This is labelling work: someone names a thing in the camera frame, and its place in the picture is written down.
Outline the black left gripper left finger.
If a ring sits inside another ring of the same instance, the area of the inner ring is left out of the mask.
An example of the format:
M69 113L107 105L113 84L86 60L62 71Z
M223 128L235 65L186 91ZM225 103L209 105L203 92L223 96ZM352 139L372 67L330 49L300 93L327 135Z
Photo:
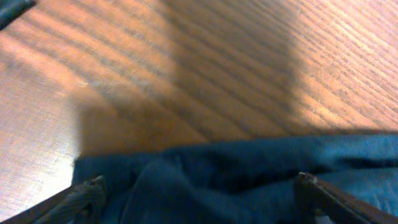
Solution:
M3 222L5 224L98 223L106 203L102 175L73 185Z

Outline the navy blue shorts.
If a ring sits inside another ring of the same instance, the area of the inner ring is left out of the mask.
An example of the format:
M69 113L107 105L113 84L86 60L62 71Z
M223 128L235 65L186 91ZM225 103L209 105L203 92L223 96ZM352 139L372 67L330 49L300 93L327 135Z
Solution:
M103 176L101 223L297 223L308 172L397 214L397 136L304 136L84 157L73 182Z

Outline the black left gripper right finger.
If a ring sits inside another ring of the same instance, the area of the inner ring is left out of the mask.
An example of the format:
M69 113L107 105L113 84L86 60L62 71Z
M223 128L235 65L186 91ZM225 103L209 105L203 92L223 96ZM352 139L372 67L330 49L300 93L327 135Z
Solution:
M299 223L396 224L397 217L373 207L310 173L294 181Z

